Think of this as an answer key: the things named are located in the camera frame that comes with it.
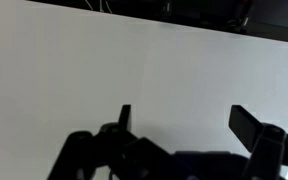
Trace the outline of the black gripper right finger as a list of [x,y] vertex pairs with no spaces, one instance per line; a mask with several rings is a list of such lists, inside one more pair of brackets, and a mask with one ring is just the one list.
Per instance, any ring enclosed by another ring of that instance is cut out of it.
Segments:
[[250,153],[243,180],[280,180],[288,167],[288,133],[274,124],[262,123],[241,105],[232,105],[228,126]]

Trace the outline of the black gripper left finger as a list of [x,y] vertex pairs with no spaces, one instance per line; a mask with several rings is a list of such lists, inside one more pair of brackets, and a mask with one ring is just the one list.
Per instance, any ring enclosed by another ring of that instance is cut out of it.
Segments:
[[118,121],[102,125],[96,135],[69,134],[47,180],[93,180],[102,167],[120,180],[171,180],[171,155],[130,132],[131,112],[123,105]]

